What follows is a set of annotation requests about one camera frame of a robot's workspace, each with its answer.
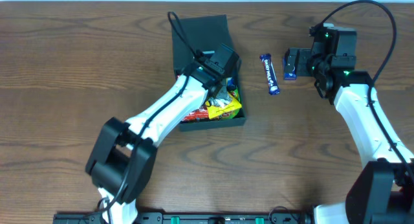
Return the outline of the colourful Haribo gummy bag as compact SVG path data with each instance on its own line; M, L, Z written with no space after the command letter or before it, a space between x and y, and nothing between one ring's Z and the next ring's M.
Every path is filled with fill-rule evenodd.
M234 118L242 108L238 89L230 91L231 102L225 107L222 119L228 120Z

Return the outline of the blue Eclipse mint box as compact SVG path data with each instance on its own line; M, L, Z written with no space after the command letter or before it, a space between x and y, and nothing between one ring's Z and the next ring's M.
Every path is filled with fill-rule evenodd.
M283 79L284 80L296 80L296 57L287 56L283 59Z

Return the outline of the yellow nuts snack bag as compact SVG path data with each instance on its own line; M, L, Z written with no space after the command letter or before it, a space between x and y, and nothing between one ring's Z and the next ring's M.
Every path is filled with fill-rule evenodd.
M209 98L204 103L204 105L206 106L207 111L208 111L208 118L210 120L222 118L222 114L224 113L224 109L228 104L229 103L215 103L213 101L213 98Z

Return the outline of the red Maltesers bag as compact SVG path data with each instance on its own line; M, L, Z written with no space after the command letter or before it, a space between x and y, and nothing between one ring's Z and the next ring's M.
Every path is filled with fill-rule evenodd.
M208 111L204 103L208 96L208 91L202 86L202 83L192 76L179 78L186 82L182 94L178 97L179 107L184 110L182 122L196 122L208 119Z

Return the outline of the black gift box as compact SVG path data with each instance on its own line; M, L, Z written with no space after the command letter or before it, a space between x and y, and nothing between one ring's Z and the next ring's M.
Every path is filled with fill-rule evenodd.
M218 49L222 43L231 49L234 48L225 15L186 18L182 19L181 23L190 41L190 45L194 49L199 49L207 53ZM193 56L176 33L172 34L172 40L173 70L175 76L178 76L180 70L192 61ZM208 118L197 118L192 121L183 120L179 124L179 129L181 131L193 131L242 126L245 121L245 112L243 109L239 109L229 115L225 114L224 117L214 120Z

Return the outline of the blue Oreo cookie pack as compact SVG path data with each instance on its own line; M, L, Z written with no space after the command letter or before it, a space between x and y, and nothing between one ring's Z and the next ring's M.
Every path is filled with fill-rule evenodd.
M234 78L226 79L226 88L228 91L234 91L237 89L237 85Z

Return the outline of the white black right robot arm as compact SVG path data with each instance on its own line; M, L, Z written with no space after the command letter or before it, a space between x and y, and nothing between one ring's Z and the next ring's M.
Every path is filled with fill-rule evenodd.
M355 69L356 30L322 23L309 35L311 48L285 53L285 76L314 77L318 94L345 120L363 167L345 201L314 207L313 222L412 223L413 153L382 110L373 79Z

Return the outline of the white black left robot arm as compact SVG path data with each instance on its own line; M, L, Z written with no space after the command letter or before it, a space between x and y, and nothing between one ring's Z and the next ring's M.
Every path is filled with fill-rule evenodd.
M160 143L239 66L239 55L222 44L214 53L197 52L176 82L152 106L122 122L110 118L100 130L85 165L102 196L98 210L106 223L133 223L136 199L146 187Z

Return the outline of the purple Dairy Milk bar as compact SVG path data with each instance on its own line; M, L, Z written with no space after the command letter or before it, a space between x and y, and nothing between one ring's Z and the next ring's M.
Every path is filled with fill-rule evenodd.
M268 84L268 92L270 95L278 95L280 94L280 89L278 85L278 81L276 78L276 74L274 71L274 67L272 64L272 58L270 54L262 54L259 57L265 69L266 77L267 77L267 84Z

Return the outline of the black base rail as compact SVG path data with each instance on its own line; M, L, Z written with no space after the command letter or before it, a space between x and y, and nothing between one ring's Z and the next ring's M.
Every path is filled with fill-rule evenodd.
M55 214L53 224L104 224L99 214ZM295 224L314 223L309 214L275 212L269 214L163 214L161 212L143 212L133 224Z

